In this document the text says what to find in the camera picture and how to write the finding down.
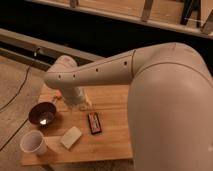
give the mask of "brown bowl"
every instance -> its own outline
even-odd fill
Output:
[[[55,105],[50,102],[42,102],[31,109],[28,119],[34,125],[46,126],[55,119],[55,115]]]

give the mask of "cable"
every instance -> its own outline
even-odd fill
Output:
[[[24,85],[25,85],[25,83],[26,83],[26,81],[27,81],[30,68],[33,67],[33,65],[35,64],[35,62],[36,62],[36,60],[37,60],[36,57],[37,57],[37,53],[38,53],[39,50],[40,50],[40,48],[37,48],[36,51],[34,52],[34,54],[33,54],[34,60],[33,60],[32,64],[29,65],[29,66],[27,67],[24,80],[23,80],[23,82],[21,83],[21,85],[20,85],[18,91],[15,93],[15,95],[14,95],[5,105],[3,105],[2,107],[0,107],[0,113],[3,112],[3,109],[5,109],[9,104],[11,104],[11,103],[15,100],[15,98],[20,94],[22,88],[24,87]]]

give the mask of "table leg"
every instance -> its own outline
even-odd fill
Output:
[[[46,171],[54,171],[54,169],[50,165],[41,165]]]

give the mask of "chocolate bar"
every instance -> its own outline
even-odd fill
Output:
[[[100,124],[97,112],[89,113],[88,114],[88,121],[89,121],[90,131],[91,131],[92,135],[102,132],[101,124]]]

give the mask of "black cable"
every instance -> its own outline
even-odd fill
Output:
[[[22,82],[22,84],[20,85],[18,91],[16,92],[16,94],[5,104],[3,105],[1,108],[0,108],[0,113],[2,112],[3,109],[5,109],[21,92],[22,88],[24,87],[26,81],[27,81],[27,78],[28,78],[28,74],[29,74],[29,71],[30,71],[30,68],[34,66],[36,60],[37,60],[37,52],[40,50],[40,48],[37,48],[36,51],[34,52],[34,60],[32,62],[31,65],[29,65],[26,69],[26,74],[25,74],[25,78],[24,78],[24,81]],[[0,152],[4,149],[4,147],[6,147],[9,142],[13,139],[13,137],[15,137],[15,135],[19,132],[19,130],[25,125],[25,123],[28,121],[28,118],[26,118],[24,120],[24,122],[21,124],[21,126],[13,133],[13,135],[4,143],[4,145],[2,147],[0,147]]]
[[[12,102],[15,100],[15,98],[20,94],[22,88],[24,87],[24,85],[25,85],[25,83],[26,83],[26,81],[27,81],[30,68],[33,67],[33,65],[35,64],[35,62],[36,62],[36,60],[37,60],[36,57],[37,57],[37,52],[38,52],[39,50],[40,50],[40,48],[37,48],[37,49],[36,49],[36,51],[35,51],[35,53],[34,53],[34,57],[35,57],[35,58],[34,58],[32,64],[29,65],[29,66],[27,67],[24,80],[23,80],[23,82],[21,83],[21,85],[20,85],[18,91],[15,93],[15,95],[14,95],[5,105],[3,105],[2,107],[0,107],[0,113],[3,112],[3,109],[5,109],[10,103],[12,103]]]
[[[28,118],[24,120],[24,122],[21,124],[21,126],[13,133],[13,135],[4,143],[4,145],[0,148],[0,152],[4,149],[4,147],[7,146],[7,144],[15,137],[15,135],[19,132],[19,130],[25,125],[25,123],[28,121]]]

